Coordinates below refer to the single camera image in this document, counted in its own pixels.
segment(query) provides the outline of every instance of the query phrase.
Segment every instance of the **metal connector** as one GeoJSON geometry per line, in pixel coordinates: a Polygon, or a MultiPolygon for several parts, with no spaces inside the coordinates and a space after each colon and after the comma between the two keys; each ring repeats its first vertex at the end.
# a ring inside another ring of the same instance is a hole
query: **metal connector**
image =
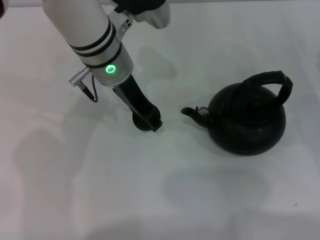
{"type": "Polygon", "coordinates": [[[89,73],[91,73],[91,71],[88,67],[86,67],[82,71],[79,71],[76,75],[74,75],[69,80],[69,83],[73,87],[79,86],[89,73]]]}

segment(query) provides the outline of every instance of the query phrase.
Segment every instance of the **black kettle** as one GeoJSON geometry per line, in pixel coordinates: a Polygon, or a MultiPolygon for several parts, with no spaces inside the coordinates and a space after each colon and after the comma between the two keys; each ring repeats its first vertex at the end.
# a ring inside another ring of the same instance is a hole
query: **black kettle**
{"type": "Polygon", "coordinates": [[[181,113],[208,128],[223,149],[237,155],[258,155],[273,148],[283,136],[283,104],[292,88],[292,81],[282,71],[264,72],[225,87],[209,107],[186,107],[181,113]],[[282,85],[278,96],[263,86],[268,84],[282,85]]]}

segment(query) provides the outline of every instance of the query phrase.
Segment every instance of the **kettle handle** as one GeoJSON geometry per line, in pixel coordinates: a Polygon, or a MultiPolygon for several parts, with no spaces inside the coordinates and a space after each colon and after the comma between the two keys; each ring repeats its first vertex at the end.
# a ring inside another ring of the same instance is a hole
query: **kettle handle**
{"type": "Polygon", "coordinates": [[[243,83],[235,90],[234,95],[237,95],[237,93],[240,93],[244,89],[268,84],[282,85],[275,102],[271,103],[278,106],[284,104],[288,100],[294,85],[290,78],[287,77],[282,71],[269,71],[254,75],[244,80],[243,83]]]}

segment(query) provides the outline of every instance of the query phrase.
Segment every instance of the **kettle spout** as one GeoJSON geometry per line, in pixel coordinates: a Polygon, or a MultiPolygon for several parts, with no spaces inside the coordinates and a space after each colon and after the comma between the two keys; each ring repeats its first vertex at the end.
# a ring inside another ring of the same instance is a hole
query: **kettle spout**
{"type": "Polygon", "coordinates": [[[210,110],[207,107],[185,107],[181,113],[192,118],[197,124],[204,128],[209,128],[213,123],[213,118],[210,110]]]}

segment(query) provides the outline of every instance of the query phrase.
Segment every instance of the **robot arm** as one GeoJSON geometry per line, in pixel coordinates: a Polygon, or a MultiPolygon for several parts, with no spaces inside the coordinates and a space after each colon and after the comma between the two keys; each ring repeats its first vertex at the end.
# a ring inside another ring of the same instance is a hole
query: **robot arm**
{"type": "MultiPolygon", "coordinates": [[[[0,0],[0,18],[9,0],[0,0]]],[[[86,66],[69,82],[97,102],[94,78],[113,91],[131,109],[133,122],[143,131],[158,130],[161,115],[144,96],[132,76],[134,68],[122,38],[136,22],[145,21],[157,29],[170,23],[166,0],[113,0],[114,11],[106,14],[98,0],[42,0],[42,7],[75,54],[86,66]],[[83,83],[92,73],[95,96],[83,83]]]]}

